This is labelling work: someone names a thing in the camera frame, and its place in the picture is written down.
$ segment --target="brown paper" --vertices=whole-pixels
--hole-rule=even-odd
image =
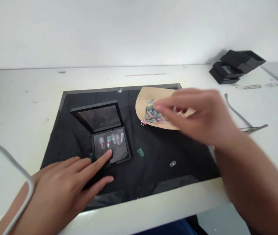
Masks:
[[[145,119],[146,107],[151,105],[150,103],[148,103],[150,100],[159,100],[171,96],[174,91],[175,90],[173,89],[147,87],[147,86],[142,87],[136,101],[136,113],[138,118],[140,120]],[[189,116],[193,113],[194,113],[193,110],[188,110],[186,116]],[[165,122],[165,124],[162,123],[154,124],[151,122],[147,122],[147,124],[150,126],[160,127],[169,130],[179,130],[179,128],[172,126],[168,122]]]

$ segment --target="blue clothing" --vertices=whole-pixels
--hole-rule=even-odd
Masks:
[[[151,228],[136,235],[197,235],[185,219],[178,220],[160,227]]]

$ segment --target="hand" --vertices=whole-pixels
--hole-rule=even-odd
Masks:
[[[180,89],[153,104],[182,133],[216,148],[227,147],[232,143],[233,136],[241,133],[215,90]],[[189,108],[196,112],[184,119],[172,111],[173,107],[178,112],[186,112]]]
[[[10,234],[58,234],[106,184],[114,180],[112,176],[105,176],[82,191],[111,155],[112,150],[108,150],[92,164],[89,158],[73,157],[51,164],[34,174],[34,194]],[[25,183],[0,222],[0,234],[21,207],[27,193],[28,184]]]

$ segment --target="metal tweezers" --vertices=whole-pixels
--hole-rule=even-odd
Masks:
[[[260,126],[260,127],[253,127],[246,119],[244,119],[243,116],[241,116],[232,106],[230,106],[230,104],[229,104],[229,102],[228,102],[228,94],[227,94],[227,93],[225,94],[225,99],[226,99],[226,102],[227,102],[228,106],[231,108],[231,110],[234,111],[234,112],[238,115],[238,117],[240,117],[241,120],[244,121],[245,124],[247,124],[248,130],[243,131],[243,132],[245,132],[245,133],[247,133],[248,135],[250,135],[251,133],[253,133],[253,132],[255,132],[255,131],[258,131],[258,130],[260,130],[260,129],[263,129],[263,128],[269,126],[268,124],[265,124],[265,125]]]

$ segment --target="stacked black boxes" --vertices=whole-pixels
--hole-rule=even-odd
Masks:
[[[229,84],[239,81],[239,77],[249,73],[266,60],[253,51],[229,50],[221,57],[221,62],[213,64],[210,74],[219,84]]]

